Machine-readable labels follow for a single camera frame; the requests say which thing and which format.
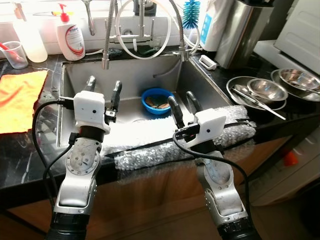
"orange towel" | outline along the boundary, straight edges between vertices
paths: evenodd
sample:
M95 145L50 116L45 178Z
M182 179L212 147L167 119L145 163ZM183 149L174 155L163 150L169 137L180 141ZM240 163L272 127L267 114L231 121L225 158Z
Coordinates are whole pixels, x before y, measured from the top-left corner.
M48 71L3 75L0 79L0 134L23 133L32 128L34 103Z

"blue bowl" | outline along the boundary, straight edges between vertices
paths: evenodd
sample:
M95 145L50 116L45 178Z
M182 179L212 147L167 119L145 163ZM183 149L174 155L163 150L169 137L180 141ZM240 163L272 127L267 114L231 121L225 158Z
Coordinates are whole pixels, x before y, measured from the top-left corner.
M170 111L170 107L166 107L163 109L158 109L158 108L153 108L151 106L149 106L148 104L146 104L145 99L149 96L152 95L163 95L166 98L168 98L169 96L174 96L170 91L167 91L163 88L150 88L148 90L146 90L142 96L141 96L141 102L143 104L143 106L145 107L145 109L152 114L156 114L156 115L161 115L161 114L165 114L168 111Z

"black countertop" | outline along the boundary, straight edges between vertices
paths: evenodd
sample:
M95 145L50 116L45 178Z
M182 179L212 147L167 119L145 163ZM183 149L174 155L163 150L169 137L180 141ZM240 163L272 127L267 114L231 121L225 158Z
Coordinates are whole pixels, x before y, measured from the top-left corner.
M84 61L96 56L86 57ZM117 59L128 58L125 54ZM24 74L43 69L48 70L42 93L35 104L37 108L44 102L57 99L59 96L62 64L67 62L62 54L49 55L42 63L31 62L28 68L13 69L7 60L0 59L0 76L5 74ZM231 78L238 76L252 76L270 79L270 74L276 69L272 64L253 54L246 67L240 70L226 70L218 67L215 71L202 68L229 97L226 84ZM255 141L262 143L273 139L310 132L319 124L320 103L307 102L290 96L287 105L277 111L287 118L286 121L274 117L272 114L255 109L248 109L250 118L257 123ZM57 106L48 106L42 112L36 132L41 142L45 156L52 160L62 148L56 146ZM3 208L14 207L45 199L45 191L41 182L44 166L35 150L31 130L26 133L0 134L0 205ZM58 183L63 180L64 163L58 161L52 168ZM102 166L97 181L110 182L117 180L117 171L110 165Z

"white bottle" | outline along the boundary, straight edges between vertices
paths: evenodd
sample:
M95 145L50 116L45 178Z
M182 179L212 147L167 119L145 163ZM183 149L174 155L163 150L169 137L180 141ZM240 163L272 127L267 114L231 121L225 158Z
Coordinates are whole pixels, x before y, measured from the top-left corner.
M228 15L234 0L208 0L203 25L200 32L200 45L208 52L216 52Z
M32 22L26 21L20 3L16 3L15 7L14 12L18 19L13 22L13 28L23 46L25 54L34 63L44 62L48 58L48 53L38 29Z
M85 56L85 42L80 27L69 22L64 12L65 5L59 4L62 10L61 21L56 26L56 37L64 57L69 61L80 60Z

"sink basin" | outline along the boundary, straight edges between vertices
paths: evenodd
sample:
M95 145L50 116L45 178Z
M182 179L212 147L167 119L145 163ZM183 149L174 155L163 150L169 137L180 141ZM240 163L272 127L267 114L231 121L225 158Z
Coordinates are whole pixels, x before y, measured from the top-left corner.
M180 62L175 55L162 55L151 60L125 59L110 62L109 70L101 69L100 61L65 63L62 67L60 95L74 97L82 91L89 77L96 78L95 91L110 101L117 80L122 81L117 123L166 118L149 113L141 103L142 93L150 88L163 88L172 92L184 114L187 108L186 92L192 91L204 109L228 106L231 103L214 82L190 58ZM70 132L76 132L73 111L59 107L57 122L57 145L68 144Z

